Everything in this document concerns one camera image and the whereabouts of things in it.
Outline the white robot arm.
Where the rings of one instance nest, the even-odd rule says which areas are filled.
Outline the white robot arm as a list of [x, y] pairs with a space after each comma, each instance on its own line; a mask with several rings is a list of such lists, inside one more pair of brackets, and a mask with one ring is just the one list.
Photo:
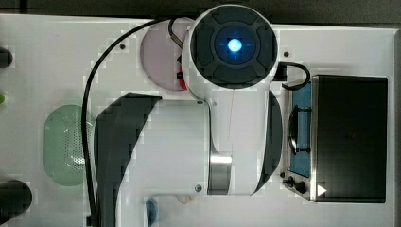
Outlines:
[[151, 227], [161, 196], [251, 196], [277, 168], [278, 41], [268, 20], [240, 5], [208, 9], [187, 30], [181, 67], [187, 100], [128, 93], [98, 116], [100, 227]]

